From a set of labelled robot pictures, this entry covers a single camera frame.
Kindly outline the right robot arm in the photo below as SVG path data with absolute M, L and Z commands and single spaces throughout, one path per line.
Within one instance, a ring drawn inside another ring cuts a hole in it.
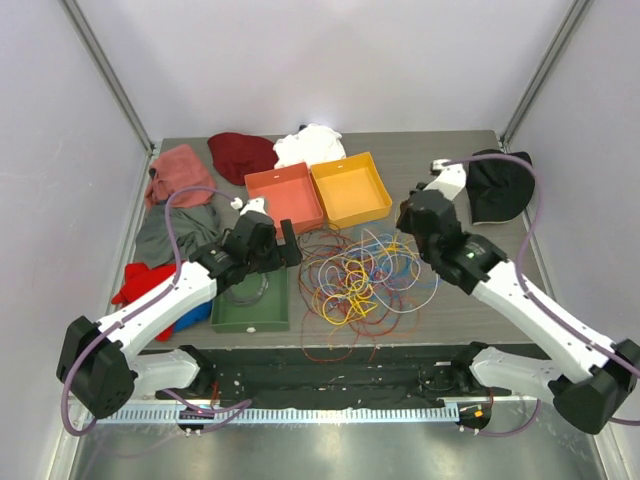
M 636 386 L 639 346 L 599 334 L 547 297 L 487 238 L 462 230 L 453 202 L 418 185 L 402 202 L 397 228 L 445 282 L 491 307 L 545 354 L 539 360 L 481 342 L 453 359 L 451 380 L 465 395 L 481 388 L 522 393 L 553 406 L 569 424 L 598 434 Z

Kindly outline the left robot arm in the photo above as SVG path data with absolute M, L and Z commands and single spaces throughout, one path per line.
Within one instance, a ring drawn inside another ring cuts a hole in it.
M 275 223 L 260 211 L 241 214 L 220 243 L 202 248 L 136 301 L 96 322 L 81 316 L 69 325 L 56 370 L 65 396 L 74 396 L 97 420 L 135 397 L 165 389 L 205 397 L 215 373 L 195 347 L 151 355 L 144 354 L 145 347 L 180 317 L 246 277 L 301 260 L 290 220 Z

